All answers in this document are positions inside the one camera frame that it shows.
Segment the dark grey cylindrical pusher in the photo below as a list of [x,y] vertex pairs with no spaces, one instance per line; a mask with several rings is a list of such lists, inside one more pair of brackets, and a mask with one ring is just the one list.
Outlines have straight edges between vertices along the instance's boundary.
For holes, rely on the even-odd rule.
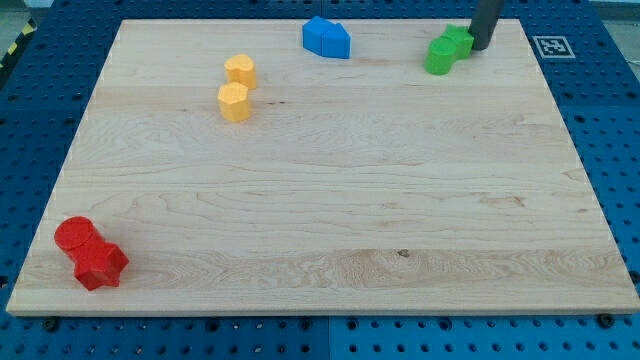
[[504,8],[504,0],[479,0],[472,16],[468,33],[474,38],[472,49],[485,50]]

